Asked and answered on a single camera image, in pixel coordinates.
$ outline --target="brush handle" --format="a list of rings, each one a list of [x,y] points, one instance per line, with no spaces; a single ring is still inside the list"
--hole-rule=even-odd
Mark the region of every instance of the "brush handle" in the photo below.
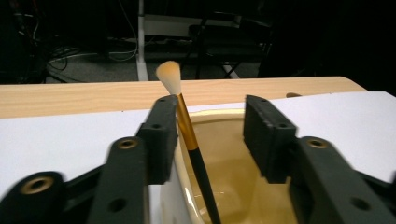
[[[221,221],[219,217],[219,211],[216,207],[215,196],[213,195],[212,187],[210,186],[209,176],[207,175],[201,151],[199,148],[196,148],[195,150],[189,150],[189,156],[192,169],[194,170],[195,177],[204,198],[207,213],[209,214],[210,219],[212,219],[212,223],[220,224]]]

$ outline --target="black chair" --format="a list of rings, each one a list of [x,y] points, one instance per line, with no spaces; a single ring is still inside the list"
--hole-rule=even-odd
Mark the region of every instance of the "black chair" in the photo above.
[[[276,15],[265,13],[265,1],[203,1],[203,17],[201,23],[189,27],[191,48],[181,69],[189,62],[191,53],[197,53],[197,68],[195,78],[200,78],[201,65],[204,63],[227,64],[230,74],[242,62],[260,62],[270,49],[271,36],[276,23]],[[207,24],[208,20],[229,20],[230,26]],[[269,35],[264,39],[258,38],[261,34],[252,34],[244,29],[244,24],[254,24],[258,29],[266,30]]]

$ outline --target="white surface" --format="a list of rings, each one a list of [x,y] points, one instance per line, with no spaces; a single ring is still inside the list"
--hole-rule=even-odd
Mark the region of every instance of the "white surface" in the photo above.
[[[390,182],[396,170],[396,98],[385,92],[350,92],[271,101],[298,128],[298,136],[332,142],[357,170]],[[202,105],[189,111],[242,108]],[[135,135],[148,110],[0,119],[0,198],[20,179],[56,171],[70,180],[102,164],[108,147]],[[150,186],[151,223],[161,223],[160,186]]]

